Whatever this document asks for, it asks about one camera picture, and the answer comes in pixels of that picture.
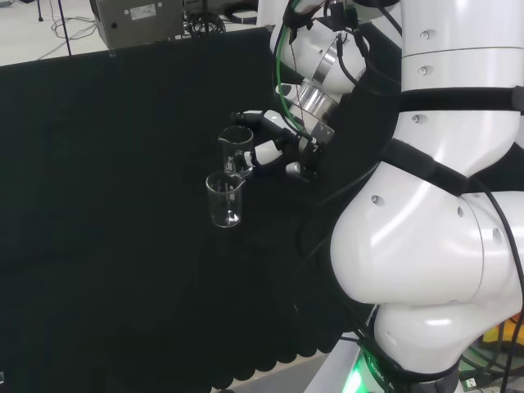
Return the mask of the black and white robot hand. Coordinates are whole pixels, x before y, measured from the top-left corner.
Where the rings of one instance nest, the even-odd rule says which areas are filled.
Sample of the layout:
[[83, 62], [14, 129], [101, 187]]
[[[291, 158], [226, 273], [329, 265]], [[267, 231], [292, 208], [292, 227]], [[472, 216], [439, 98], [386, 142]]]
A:
[[334, 134], [321, 121], [312, 130], [299, 130], [274, 110], [233, 112], [229, 119], [231, 125], [219, 135], [224, 169], [243, 178], [270, 173], [283, 164], [287, 175], [312, 181], [323, 148]]

